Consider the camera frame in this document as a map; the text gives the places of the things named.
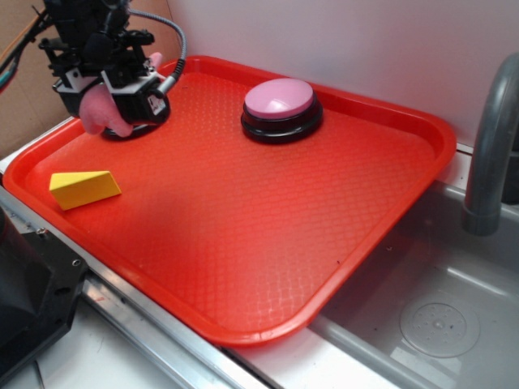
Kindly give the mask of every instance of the gray faucet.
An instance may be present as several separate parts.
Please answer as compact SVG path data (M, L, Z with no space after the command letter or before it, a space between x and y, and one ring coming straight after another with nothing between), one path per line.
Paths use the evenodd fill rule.
M463 207L463 228L494 233L503 203L519 203L519 53L501 64L479 123Z

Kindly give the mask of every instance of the yellow foam triangle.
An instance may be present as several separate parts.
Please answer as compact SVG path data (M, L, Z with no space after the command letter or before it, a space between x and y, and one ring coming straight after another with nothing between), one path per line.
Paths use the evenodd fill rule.
M49 190L64 211L121 194L117 182L107 170L54 173Z

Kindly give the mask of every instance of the gray sink basin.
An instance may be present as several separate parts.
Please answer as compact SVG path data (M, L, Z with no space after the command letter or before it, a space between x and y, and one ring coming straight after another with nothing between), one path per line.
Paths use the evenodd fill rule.
M473 237L463 198L436 182L311 328L400 387L519 387L519 211Z

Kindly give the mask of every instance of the gray cable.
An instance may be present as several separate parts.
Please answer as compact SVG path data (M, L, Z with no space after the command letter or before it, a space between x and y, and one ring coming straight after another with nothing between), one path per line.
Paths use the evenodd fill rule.
M137 10L129 10L130 14L139 16L141 18L151 19L155 20L157 22L161 22L163 24L166 24L170 26L173 30L175 30L180 37L180 58L178 59L178 65L175 69L174 73L170 76L168 76L161 85L157 88L158 92L165 95L178 81L178 78L180 77L180 74L182 73L182 69L184 67L184 63L186 61L187 57L187 39L186 34L184 34L184 31L174 22L171 20L168 20L166 18L163 18L158 15L150 14L148 12L143 11L137 11Z

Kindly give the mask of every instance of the orange plastic tray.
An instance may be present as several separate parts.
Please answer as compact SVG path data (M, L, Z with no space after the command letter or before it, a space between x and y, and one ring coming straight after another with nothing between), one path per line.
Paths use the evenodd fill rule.
M169 73L174 64L168 64ZM189 58L169 121L126 142L74 120L9 167L5 187L202 336L261 344L306 326L455 151L425 113L312 85L323 125L285 145L240 123L272 73ZM56 172L109 170L122 194L63 212Z

